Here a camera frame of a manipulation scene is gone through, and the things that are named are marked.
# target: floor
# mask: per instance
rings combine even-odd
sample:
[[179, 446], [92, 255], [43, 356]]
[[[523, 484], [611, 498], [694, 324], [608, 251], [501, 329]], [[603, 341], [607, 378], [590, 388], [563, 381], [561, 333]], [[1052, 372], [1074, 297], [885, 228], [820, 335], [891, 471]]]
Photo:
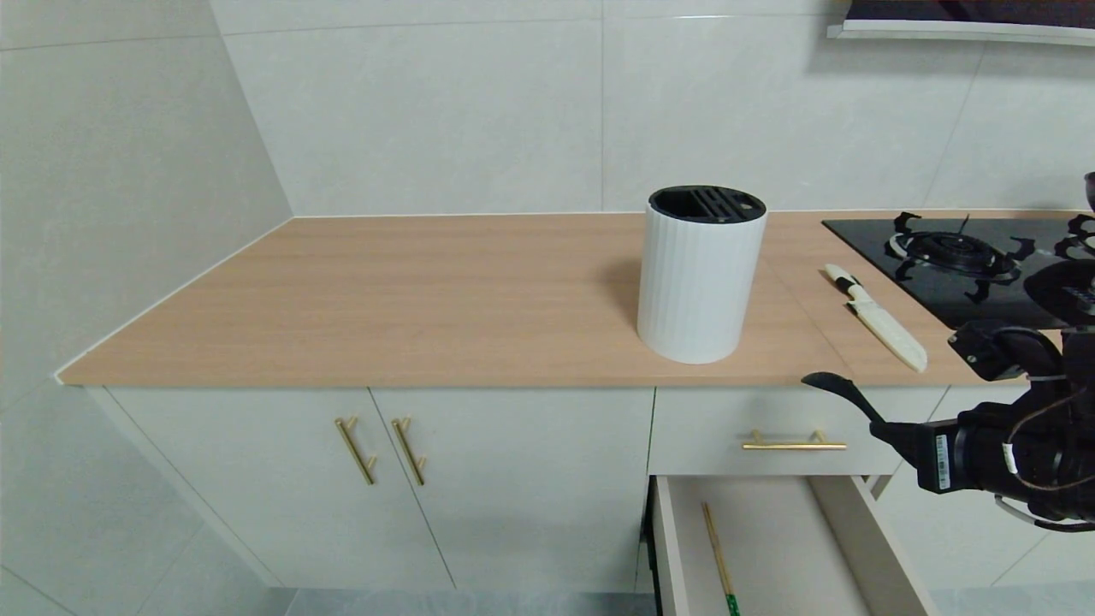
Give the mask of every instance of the floor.
[[[1095, 581], [936, 591], [943, 616], [1095, 614]], [[653, 594], [301, 590], [285, 616], [655, 616]]]

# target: range hood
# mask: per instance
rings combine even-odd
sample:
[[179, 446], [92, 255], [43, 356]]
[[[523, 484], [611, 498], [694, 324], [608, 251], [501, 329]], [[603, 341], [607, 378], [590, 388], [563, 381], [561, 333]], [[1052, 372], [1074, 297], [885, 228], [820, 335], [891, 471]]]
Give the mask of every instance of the range hood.
[[1092, 0], [853, 0], [829, 38], [945, 38], [1095, 47]]

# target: white knife block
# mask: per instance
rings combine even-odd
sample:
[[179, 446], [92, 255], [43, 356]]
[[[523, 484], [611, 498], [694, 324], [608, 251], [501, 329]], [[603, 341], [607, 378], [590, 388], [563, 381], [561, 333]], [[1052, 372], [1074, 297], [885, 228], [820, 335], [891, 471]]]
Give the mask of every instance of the white knife block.
[[730, 188], [675, 186], [650, 196], [637, 328], [647, 347], [683, 364], [734, 353], [766, 221], [763, 202]]

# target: cabinet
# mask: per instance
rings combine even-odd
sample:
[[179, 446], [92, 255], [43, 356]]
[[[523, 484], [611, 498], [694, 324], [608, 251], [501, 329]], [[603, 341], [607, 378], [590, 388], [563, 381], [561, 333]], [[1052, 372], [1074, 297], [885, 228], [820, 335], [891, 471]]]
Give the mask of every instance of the cabinet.
[[[945, 387], [864, 391], [890, 421], [925, 421]], [[846, 400], [806, 386], [658, 388], [650, 475], [889, 475], [900, 456], [871, 437]], [[757, 431], [766, 442], [806, 442], [815, 431], [843, 451], [744, 450]]]
[[[952, 387], [932, 420], [952, 419], [983, 402], [1013, 403], [1025, 391], [1025, 385]], [[1007, 515], [987, 492], [921, 490], [908, 464], [886, 486], [878, 509], [931, 589], [992, 585], [1047, 534]]]
[[[368, 392], [110, 392], [285, 585], [452, 589]], [[371, 486], [334, 425], [353, 417]]]
[[634, 591], [653, 390], [373, 396], [458, 589]]

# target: wooden countertop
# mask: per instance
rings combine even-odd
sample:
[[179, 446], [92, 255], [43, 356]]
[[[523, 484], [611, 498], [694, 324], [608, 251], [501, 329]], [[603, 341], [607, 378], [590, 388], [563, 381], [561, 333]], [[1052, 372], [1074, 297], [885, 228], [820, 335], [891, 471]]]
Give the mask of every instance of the wooden countertop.
[[[642, 213], [297, 218], [181, 289], [58, 376], [162, 387], [980, 384], [949, 330], [825, 229], [895, 211], [772, 212], [738, 350], [665, 360], [635, 333]], [[926, 211], [960, 217], [964, 211]], [[1061, 217], [1061, 211], [973, 211]], [[820, 271], [850, 270], [927, 349], [898, 361]]]

